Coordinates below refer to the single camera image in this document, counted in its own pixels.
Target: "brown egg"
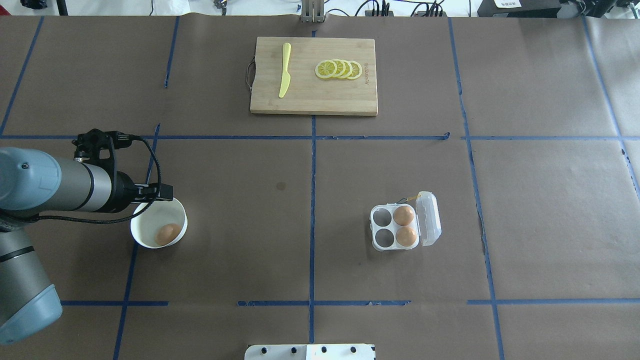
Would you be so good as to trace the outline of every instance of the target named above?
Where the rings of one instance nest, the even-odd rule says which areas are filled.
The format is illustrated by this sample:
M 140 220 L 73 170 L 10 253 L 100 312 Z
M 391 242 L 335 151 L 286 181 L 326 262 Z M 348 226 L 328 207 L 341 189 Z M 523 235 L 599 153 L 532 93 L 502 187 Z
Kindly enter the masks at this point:
M 402 246 L 409 247 L 415 243 L 418 234 L 412 227 L 404 226 L 396 233 L 396 240 Z
M 178 224 L 166 224 L 165 226 L 162 226 L 156 233 L 156 244 L 165 246 L 166 244 L 176 239 L 181 230 L 182 228 L 180 228 L 180 225 Z
M 411 206 L 401 206 L 394 211 L 394 221 L 400 226 L 407 226 L 413 221 L 415 213 Z

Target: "cup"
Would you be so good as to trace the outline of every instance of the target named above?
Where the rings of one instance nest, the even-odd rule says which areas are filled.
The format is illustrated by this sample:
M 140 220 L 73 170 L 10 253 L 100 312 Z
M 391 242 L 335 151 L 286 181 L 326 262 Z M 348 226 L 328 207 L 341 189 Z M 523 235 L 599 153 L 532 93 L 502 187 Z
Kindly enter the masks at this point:
M 133 213 L 139 212 L 146 205 L 140 204 Z M 162 226 L 168 224 L 178 224 L 180 233 L 170 243 L 158 245 L 156 234 Z M 144 213 L 131 219 L 130 228 L 134 240 L 148 249 L 171 246 L 180 241 L 187 231 L 187 213 L 176 198 L 172 201 L 155 201 Z

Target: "robotic arm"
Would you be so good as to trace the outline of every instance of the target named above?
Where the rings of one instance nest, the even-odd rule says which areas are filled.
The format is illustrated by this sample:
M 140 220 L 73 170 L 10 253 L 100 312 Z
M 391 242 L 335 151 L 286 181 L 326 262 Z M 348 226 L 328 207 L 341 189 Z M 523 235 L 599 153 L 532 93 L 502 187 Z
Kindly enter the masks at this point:
M 135 184 L 117 171 L 115 150 L 145 143 L 156 163 L 158 182 Z M 22 340 L 62 315 L 55 286 L 49 280 L 23 227 L 38 220 L 91 224 L 128 221 L 155 200 L 173 199 L 173 187 L 161 184 L 151 146 L 140 136 L 93 129 L 78 135 L 74 160 L 54 158 L 33 149 L 0 147 L 0 343 Z M 40 216 L 42 211 L 117 213 L 146 202 L 137 214 L 117 220 Z

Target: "light blue joint cover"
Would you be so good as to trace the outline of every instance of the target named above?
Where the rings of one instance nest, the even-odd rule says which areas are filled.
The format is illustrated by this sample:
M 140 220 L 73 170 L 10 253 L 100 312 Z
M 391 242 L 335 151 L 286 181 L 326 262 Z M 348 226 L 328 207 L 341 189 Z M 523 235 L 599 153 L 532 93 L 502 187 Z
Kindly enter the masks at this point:
M 62 315 L 62 305 L 51 284 L 0 326 L 0 344 L 9 345 L 51 325 Z
M 26 210 L 58 191 L 60 164 L 46 152 L 0 147 L 0 209 Z

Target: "wooden cutting board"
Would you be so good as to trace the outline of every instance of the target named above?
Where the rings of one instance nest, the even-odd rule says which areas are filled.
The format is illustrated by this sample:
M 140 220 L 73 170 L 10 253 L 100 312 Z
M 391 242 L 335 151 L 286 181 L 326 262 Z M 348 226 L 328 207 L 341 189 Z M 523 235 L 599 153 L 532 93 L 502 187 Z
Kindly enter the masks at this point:
M 282 44 L 291 44 L 291 84 L 280 99 Z M 319 79 L 316 65 L 343 59 L 362 64 L 356 80 Z M 251 112 L 263 114 L 364 115 L 378 114 L 376 47 L 373 39 L 259 37 L 255 46 L 255 79 Z

